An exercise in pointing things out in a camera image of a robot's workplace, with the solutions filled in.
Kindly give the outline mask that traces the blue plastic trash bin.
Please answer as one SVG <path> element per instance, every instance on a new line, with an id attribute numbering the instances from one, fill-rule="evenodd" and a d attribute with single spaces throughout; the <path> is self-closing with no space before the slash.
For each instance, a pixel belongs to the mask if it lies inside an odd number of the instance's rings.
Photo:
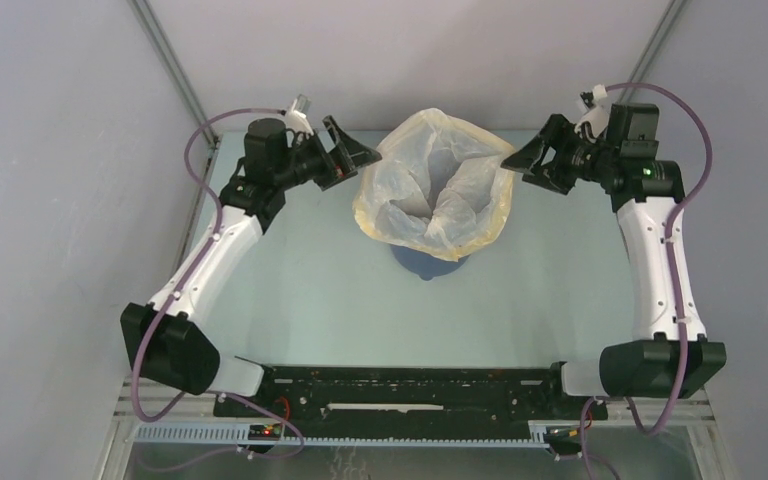
<path id="1" fill-rule="evenodd" d="M 456 261 L 442 260 L 427 253 L 398 245 L 391 245 L 390 251 L 402 268 L 423 281 L 431 281 L 449 275 L 462 267 L 469 259 L 469 256 L 464 256 Z"/>

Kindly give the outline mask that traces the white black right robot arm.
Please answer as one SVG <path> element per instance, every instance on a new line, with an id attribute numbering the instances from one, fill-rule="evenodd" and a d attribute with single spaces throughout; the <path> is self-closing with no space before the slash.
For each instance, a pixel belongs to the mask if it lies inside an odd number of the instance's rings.
<path id="1" fill-rule="evenodd" d="M 598 359 L 566 362 L 541 392 L 545 411 L 566 418 L 584 396 L 692 396 L 726 364 L 695 306 L 683 245 L 685 198 L 680 167 L 657 157 L 659 109 L 653 104 L 595 107 L 579 122 L 549 117 L 538 134 L 502 162 L 524 182 L 566 195 L 579 180 L 609 196 L 632 272 L 634 326 L 629 342 Z"/>

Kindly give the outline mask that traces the translucent cream plastic trash bag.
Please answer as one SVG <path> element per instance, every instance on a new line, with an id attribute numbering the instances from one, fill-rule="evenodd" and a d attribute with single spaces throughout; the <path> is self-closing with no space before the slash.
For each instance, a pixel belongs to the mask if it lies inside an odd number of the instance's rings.
<path id="1" fill-rule="evenodd" d="M 492 244 L 511 212 L 515 151 L 494 133 L 437 108 L 421 110 L 377 146 L 353 201 L 371 239 L 458 261 Z"/>

